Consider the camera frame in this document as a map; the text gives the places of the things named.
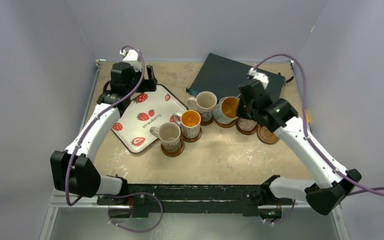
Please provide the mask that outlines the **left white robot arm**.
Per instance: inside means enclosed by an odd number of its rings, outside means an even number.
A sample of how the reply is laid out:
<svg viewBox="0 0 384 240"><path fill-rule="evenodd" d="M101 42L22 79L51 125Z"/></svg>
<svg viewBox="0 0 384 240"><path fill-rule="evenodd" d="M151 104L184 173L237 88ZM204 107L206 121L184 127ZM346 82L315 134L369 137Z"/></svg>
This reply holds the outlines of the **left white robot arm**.
<svg viewBox="0 0 384 240"><path fill-rule="evenodd" d="M109 195L118 205L129 199L127 180L119 176L101 175L93 160L113 125L131 104L134 93L154 92L157 79L151 65L135 70L133 64L113 64L110 80L104 84L95 109L84 128L63 151L50 157L52 178L56 190L65 192L66 202L73 206L70 195L79 199Z"/></svg>

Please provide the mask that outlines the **wooden coaster two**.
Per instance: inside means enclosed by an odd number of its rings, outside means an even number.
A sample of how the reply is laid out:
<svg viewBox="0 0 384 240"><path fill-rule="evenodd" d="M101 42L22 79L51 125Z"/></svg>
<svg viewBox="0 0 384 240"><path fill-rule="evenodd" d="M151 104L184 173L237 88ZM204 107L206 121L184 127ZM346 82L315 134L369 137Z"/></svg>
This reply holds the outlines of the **wooden coaster two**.
<svg viewBox="0 0 384 240"><path fill-rule="evenodd" d="M237 122L237 119L235 119L235 120L233 120L233 121L231 121L231 122L229 122L229 123L227 123L227 124L223 124L223 123L221 123L221 122L215 120L215 123L216 123L218 126L222 127L222 128L231 128L232 126L234 126L234 125L236 124L236 122Z"/></svg>

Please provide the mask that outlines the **blue mug orange inside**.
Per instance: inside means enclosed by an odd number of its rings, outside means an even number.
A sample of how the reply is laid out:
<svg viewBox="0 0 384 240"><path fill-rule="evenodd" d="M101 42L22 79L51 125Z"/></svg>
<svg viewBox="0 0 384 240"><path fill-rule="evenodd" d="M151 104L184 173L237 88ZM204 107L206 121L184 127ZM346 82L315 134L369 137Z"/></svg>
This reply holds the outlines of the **blue mug orange inside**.
<svg viewBox="0 0 384 240"><path fill-rule="evenodd" d="M214 119L223 125L228 125L238 118L237 109L239 105L239 98L235 96L228 96L222 98L216 105L213 116Z"/></svg>

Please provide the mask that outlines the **pink inside dark mug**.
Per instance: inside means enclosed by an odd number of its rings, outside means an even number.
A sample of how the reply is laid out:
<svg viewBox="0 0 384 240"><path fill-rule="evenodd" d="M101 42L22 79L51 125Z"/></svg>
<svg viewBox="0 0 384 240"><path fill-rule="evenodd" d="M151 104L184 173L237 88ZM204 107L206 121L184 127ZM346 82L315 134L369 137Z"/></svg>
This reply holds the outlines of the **pink inside dark mug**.
<svg viewBox="0 0 384 240"><path fill-rule="evenodd" d="M258 123L251 119L239 118L237 125L240 130L244 132L251 132L258 125Z"/></svg>

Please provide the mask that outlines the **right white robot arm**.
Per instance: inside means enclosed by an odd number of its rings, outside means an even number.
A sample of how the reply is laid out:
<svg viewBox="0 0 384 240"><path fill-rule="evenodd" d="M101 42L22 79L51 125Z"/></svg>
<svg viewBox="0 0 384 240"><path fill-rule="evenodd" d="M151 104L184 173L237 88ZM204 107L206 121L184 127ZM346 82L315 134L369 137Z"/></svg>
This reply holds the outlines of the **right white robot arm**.
<svg viewBox="0 0 384 240"><path fill-rule="evenodd" d="M307 202L321 215L328 215L362 179L357 169L347 169L304 130L304 121L285 99L271 100L259 80L248 79L239 87L236 114L256 121L282 140L311 173L311 180L272 177L260 196L268 204L280 198Z"/></svg>

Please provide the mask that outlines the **cream white mug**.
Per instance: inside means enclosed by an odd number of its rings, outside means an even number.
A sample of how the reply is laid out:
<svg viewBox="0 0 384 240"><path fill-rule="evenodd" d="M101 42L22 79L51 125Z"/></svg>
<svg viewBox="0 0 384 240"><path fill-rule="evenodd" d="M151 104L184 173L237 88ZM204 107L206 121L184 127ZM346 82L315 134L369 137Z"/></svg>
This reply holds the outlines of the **cream white mug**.
<svg viewBox="0 0 384 240"><path fill-rule="evenodd" d="M212 119L217 102L216 95L210 91L203 91L196 97L191 96L187 100L189 107L200 114L202 122L208 122Z"/></svg>

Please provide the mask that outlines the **wooden coaster one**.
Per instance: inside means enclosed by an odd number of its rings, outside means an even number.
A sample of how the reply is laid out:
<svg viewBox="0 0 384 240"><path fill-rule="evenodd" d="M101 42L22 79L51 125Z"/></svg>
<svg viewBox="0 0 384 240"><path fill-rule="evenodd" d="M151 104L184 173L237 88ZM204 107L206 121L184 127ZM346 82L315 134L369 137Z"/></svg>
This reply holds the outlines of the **wooden coaster one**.
<svg viewBox="0 0 384 240"><path fill-rule="evenodd" d="M201 123L200 124L202 126L210 125L214 121L214 114L212 111L202 112L202 113L200 113L200 117L201 117Z"/></svg>

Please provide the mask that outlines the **wooden coaster three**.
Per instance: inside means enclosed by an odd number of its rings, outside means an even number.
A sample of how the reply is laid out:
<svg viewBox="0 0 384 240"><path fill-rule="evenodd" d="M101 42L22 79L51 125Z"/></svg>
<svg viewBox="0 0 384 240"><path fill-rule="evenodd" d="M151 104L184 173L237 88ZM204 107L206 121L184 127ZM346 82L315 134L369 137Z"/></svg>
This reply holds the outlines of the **wooden coaster three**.
<svg viewBox="0 0 384 240"><path fill-rule="evenodd" d="M249 131L245 131L243 129L241 129L238 125L236 125L236 129L243 135L253 135L254 133L257 132L258 130L258 125L256 125L252 130L249 130Z"/></svg>

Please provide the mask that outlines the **wooden coaster five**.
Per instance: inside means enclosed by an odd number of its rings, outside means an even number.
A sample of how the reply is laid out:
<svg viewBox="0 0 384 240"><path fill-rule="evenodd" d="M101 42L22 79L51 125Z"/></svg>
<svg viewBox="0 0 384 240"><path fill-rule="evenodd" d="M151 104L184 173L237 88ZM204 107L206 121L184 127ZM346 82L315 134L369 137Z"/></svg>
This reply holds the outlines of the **wooden coaster five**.
<svg viewBox="0 0 384 240"><path fill-rule="evenodd" d="M201 138L201 136L202 136L202 128L200 128L199 133L195 138L187 138L184 136L183 132L180 134L181 139L188 143L194 143L198 141Z"/></svg>

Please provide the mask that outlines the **beige cream mug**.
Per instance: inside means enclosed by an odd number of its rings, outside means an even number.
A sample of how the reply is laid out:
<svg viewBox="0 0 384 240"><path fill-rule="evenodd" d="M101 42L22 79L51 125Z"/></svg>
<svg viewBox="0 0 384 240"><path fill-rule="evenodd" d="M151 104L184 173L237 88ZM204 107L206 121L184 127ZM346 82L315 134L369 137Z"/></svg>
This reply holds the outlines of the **beige cream mug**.
<svg viewBox="0 0 384 240"><path fill-rule="evenodd" d="M149 132L161 141L168 153L175 153L181 147L181 129L177 123L166 122L160 127L152 126Z"/></svg>

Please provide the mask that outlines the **wooden coaster four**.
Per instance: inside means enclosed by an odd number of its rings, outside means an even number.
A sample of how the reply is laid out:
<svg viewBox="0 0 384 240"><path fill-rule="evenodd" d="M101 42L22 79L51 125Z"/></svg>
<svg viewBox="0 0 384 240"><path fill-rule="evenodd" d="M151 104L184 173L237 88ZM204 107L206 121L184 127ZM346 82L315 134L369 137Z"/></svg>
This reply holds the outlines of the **wooden coaster four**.
<svg viewBox="0 0 384 240"><path fill-rule="evenodd" d="M280 140L266 126L259 125L256 133L259 140L265 144L269 144L269 145L276 144Z"/></svg>

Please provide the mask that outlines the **white floral mug orange inside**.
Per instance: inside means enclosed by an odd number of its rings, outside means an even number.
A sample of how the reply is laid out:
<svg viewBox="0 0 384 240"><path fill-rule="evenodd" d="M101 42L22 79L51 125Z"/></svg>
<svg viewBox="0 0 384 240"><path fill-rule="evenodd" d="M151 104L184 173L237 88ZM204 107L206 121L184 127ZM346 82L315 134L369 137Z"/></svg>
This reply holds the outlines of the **white floral mug orange inside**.
<svg viewBox="0 0 384 240"><path fill-rule="evenodd" d="M174 121L179 125L182 135L187 139L195 139L201 131L201 115L195 110L187 110L183 113L176 112Z"/></svg>

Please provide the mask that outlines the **wooden coaster six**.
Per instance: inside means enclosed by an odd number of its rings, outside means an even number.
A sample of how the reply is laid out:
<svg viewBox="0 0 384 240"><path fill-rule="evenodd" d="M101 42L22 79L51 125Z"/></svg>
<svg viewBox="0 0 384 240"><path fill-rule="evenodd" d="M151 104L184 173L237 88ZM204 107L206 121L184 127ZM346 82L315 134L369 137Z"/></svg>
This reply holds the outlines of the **wooden coaster six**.
<svg viewBox="0 0 384 240"><path fill-rule="evenodd" d="M174 152L169 152L169 151L167 151L167 150L164 148L164 146L163 146L162 143L160 144L160 148L161 148L161 151L162 151L162 153L163 153L164 155L166 155L166 156L168 156L168 157L177 157L177 156L179 156L179 155L184 151L184 149L185 149L185 143L184 143L184 141L181 139L181 140L180 140L180 147L178 148L177 151L174 151Z"/></svg>

